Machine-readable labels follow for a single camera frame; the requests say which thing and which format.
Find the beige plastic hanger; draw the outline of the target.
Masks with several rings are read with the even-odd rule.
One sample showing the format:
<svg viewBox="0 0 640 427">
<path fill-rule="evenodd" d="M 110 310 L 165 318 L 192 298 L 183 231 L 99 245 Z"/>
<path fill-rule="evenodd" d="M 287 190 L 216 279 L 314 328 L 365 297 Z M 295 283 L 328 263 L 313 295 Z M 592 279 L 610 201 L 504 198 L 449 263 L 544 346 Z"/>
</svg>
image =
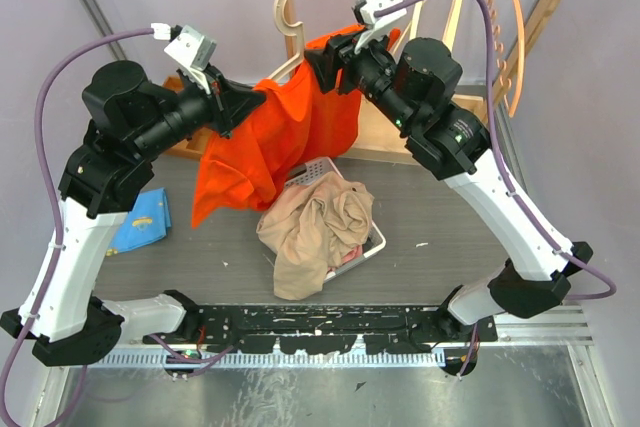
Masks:
<svg viewBox="0 0 640 427">
<path fill-rule="evenodd" d="M 293 40 L 292 56 L 269 76 L 269 79 L 274 82 L 281 81 L 286 75 L 293 73 L 304 60 L 304 25 L 302 21 L 290 21 L 286 19 L 285 8 L 287 7 L 288 1 L 289 0 L 274 0 L 273 4 L 273 18 L 276 28 L 286 38 Z"/>
</svg>

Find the orange red t shirt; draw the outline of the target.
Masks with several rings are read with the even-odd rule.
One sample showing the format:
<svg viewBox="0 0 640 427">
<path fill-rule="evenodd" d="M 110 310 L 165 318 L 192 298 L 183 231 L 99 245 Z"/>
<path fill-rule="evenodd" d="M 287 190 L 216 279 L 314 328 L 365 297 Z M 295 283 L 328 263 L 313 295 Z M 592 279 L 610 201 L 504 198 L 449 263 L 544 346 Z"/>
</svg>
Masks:
<svg viewBox="0 0 640 427">
<path fill-rule="evenodd" d="M 287 83 L 263 79 L 254 90 L 266 101 L 229 139 L 213 133 L 200 158 L 193 228 L 219 208 L 267 210 L 294 167 L 340 156 L 358 137 L 362 94 L 322 93 L 306 62 Z"/>
</svg>

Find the cream wooden hanger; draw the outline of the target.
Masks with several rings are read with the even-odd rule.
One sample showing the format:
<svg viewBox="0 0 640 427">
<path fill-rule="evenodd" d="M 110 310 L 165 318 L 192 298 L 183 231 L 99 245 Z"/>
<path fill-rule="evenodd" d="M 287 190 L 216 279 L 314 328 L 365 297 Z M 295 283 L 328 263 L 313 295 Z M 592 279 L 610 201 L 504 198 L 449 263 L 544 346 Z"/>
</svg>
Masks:
<svg viewBox="0 0 640 427">
<path fill-rule="evenodd" d="M 448 19 L 444 28 L 442 42 L 452 51 L 456 39 L 463 0 L 452 0 Z"/>
</svg>

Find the beige t shirt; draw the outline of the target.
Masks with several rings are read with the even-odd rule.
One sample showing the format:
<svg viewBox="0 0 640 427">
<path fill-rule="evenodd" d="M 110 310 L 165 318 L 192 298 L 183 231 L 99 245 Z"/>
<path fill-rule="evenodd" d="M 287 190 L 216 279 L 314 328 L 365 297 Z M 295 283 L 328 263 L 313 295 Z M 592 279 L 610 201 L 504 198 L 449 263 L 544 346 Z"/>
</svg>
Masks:
<svg viewBox="0 0 640 427">
<path fill-rule="evenodd" d="M 293 301 L 321 291 L 328 268 L 366 242 L 373 202 L 364 184 L 335 172 L 284 189 L 256 228 L 259 240 L 276 254 L 274 295 Z"/>
</svg>

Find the orange wavy metal hanger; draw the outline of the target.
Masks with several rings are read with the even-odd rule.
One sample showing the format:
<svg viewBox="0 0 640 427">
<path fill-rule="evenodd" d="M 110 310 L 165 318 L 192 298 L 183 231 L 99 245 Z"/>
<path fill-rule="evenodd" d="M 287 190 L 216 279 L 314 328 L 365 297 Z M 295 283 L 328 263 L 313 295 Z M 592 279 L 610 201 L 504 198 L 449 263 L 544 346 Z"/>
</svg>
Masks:
<svg viewBox="0 0 640 427">
<path fill-rule="evenodd" d="M 526 70 L 527 41 L 521 0 L 485 0 L 489 7 L 496 56 L 495 107 L 513 118 L 520 106 Z"/>
</svg>

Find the pink t shirt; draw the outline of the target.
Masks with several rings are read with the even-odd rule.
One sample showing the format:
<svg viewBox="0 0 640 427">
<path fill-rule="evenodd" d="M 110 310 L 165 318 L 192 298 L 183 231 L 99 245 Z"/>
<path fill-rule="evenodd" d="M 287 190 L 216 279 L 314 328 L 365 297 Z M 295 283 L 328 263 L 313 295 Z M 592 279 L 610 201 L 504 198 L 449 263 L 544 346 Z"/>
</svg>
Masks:
<svg viewBox="0 0 640 427">
<path fill-rule="evenodd" d="M 354 247 L 352 250 L 350 250 L 341 260 L 341 263 L 337 266 L 337 267 L 329 267 L 327 270 L 327 275 L 330 275 L 332 272 L 336 271 L 337 269 L 341 268 L 343 265 L 353 261 L 354 259 L 357 259 L 358 257 L 360 257 L 363 253 L 363 246 L 362 245 L 358 245 L 356 247 Z"/>
</svg>

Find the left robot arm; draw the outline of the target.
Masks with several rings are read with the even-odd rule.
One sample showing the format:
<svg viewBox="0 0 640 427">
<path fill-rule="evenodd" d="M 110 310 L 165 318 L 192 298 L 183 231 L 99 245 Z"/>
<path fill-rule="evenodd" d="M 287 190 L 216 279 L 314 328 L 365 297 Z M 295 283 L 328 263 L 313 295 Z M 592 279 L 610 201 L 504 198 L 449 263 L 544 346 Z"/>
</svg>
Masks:
<svg viewBox="0 0 640 427">
<path fill-rule="evenodd" d="M 138 63 L 115 61 L 101 67 L 83 90 L 91 120 L 58 187 L 62 247 L 27 335 L 33 355 L 45 366 L 94 364 L 116 345 L 151 334 L 168 334 L 178 343 L 199 334 L 200 307 L 176 290 L 115 302 L 99 299 L 93 289 L 112 239 L 154 176 L 158 156 L 202 127 L 230 137 L 266 100 L 213 66 L 204 74 L 207 89 L 185 80 L 174 92 L 149 81 Z"/>
</svg>

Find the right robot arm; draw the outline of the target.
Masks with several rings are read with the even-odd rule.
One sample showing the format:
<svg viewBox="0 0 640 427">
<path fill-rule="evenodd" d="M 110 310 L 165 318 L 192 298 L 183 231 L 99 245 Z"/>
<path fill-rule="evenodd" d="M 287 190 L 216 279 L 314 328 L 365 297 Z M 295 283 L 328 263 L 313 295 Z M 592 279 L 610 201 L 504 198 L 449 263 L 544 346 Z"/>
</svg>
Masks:
<svg viewBox="0 0 640 427">
<path fill-rule="evenodd" d="M 496 314 L 529 319 L 560 305 L 570 276 L 585 268 L 593 250 L 554 232 L 497 164 L 489 130 L 452 100 L 461 65 L 436 39 L 413 39 L 394 59 L 389 37 L 358 49 L 363 35 L 335 35 L 305 51 L 321 91 L 361 92 L 399 130 L 411 156 L 474 209 L 508 254 L 499 272 L 449 294 L 434 329 L 459 341 Z"/>
</svg>

